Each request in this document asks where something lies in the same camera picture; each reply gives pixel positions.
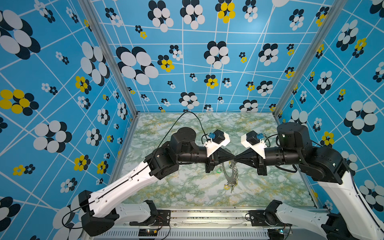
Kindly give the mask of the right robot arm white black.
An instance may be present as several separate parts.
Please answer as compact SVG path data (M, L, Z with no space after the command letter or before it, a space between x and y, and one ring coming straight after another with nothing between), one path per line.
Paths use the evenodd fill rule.
M316 233L328 240L382 240L384 224L358 190L346 160L338 151L314 147L308 128L297 123L277 127L279 147L268 148L254 131L241 137L246 151L236 156L239 163L267 175L268 166L298 166L331 198L338 214L317 214L295 209L273 200L265 210L271 225L291 224Z

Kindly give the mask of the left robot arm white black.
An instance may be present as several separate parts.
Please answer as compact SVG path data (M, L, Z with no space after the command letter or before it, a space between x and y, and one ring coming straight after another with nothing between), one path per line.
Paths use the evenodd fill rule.
M181 164L204 164L206 173L210 173L215 166L234 158L223 149L230 142L229 135L223 131L214 131L214 138L202 147L195 140L193 129L180 128L169 141L161 144L125 176L99 191L81 192L79 205L84 212L82 229L94 237L120 222L133 226L150 225L158 216L153 201L146 200L126 207L122 202L144 187L177 172Z

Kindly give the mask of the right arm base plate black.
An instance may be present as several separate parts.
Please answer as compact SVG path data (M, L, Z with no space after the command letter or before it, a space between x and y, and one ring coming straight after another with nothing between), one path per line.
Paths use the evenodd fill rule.
M275 213L264 210L248 211L246 219L251 222L253 227L287 228L292 226L291 224L281 222Z

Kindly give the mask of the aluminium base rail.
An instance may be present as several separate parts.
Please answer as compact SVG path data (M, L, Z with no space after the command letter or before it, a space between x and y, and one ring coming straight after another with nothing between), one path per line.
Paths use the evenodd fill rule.
M253 227L246 219L251 210L262 208L173 208L169 226L131 226L120 223L102 234L108 240L324 240L321 225L329 211L283 207L283 223L291 227Z

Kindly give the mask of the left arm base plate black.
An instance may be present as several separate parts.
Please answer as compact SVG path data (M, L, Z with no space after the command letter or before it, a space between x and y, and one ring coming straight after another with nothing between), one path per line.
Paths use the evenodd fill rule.
M149 217L139 226L169 226L171 221L171 210L158 210L158 213L154 217Z

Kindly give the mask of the right corner aluminium post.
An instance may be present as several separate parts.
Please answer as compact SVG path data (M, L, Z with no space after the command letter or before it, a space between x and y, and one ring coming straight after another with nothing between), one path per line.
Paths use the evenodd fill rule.
M307 70L309 64L311 63L312 59L314 58L318 47L323 43L326 36L328 35L329 31L333 27L335 21L339 17L341 11L343 10L344 6L346 5L347 0L336 0L334 1L333 5L330 8L329 14L325 22L322 24L322 26L317 31L314 39L312 40L311 44L309 45L309 48L307 49L306 53L304 54L302 60L300 61L298 68L296 70L296 73L292 80L288 83L286 89L284 90L279 102L277 103L277 107L273 113L275 120L279 123L279 113L283 110L284 106L287 104L289 97L294 89L294 87L299 83L301 77Z

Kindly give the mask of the corner aluminium post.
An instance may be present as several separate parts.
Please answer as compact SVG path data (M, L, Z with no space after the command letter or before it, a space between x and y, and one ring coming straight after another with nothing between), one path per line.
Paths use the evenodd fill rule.
M99 23L97 19L97 14L95 10L93 9L91 1L86 0L79 0L79 4L85 14L86 19L89 21L91 28L93 29L93 33L95 35L95 38L102 49L102 52L106 58L106 61L111 69L111 72L113 73L118 87L120 88L122 95L124 96L125 100L127 101L127 105L133 115L133 119L135 119L138 116L138 111L134 105L134 102L132 98L130 97L130 93L128 92L128 87L123 79L123 76L118 68L118 64L116 60L114 59L113 52L111 48L108 45L107 39L105 37L105 34L102 30L102 25Z
M333 5L330 8L329 14L325 22L322 24L322 26L317 31L314 39L312 40L311 44L309 45L309 48L307 49L306 53L304 54L302 60L300 61L298 68L296 70L296 73L292 80L288 83L286 89L284 90L279 102L277 103L277 107L273 113L275 120L279 123L279 113L283 110L284 106L287 104L289 97L294 89L294 87L299 83L301 77L307 70L309 64L311 63L312 59L314 58L318 47L323 43L326 36L328 35L329 31L333 27L335 21L339 17L341 11L343 10L344 6L346 5L347 0L336 0L334 1Z

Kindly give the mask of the left corner aluminium post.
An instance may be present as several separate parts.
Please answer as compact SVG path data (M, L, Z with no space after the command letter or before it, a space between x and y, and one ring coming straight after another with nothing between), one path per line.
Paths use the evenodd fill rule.
M138 116L138 111L134 105L134 102L132 98L130 97L130 93L128 92L128 87L123 79L123 76L118 68L118 64L116 60L114 59L113 52L111 48L108 45L107 39L105 37L105 34L102 30L102 25L99 23L97 19L97 14L95 10L93 9L91 1L86 0L79 0L79 4L85 14L86 19L89 21L91 28L93 29L93 33L95 35L95 38L102 49L102 52L106 58L106 61L111 69L111 72L113 73L118 87L120 88L122 95L124 96L125 100L127 101L127 105L133 115L133 119L135 119Z

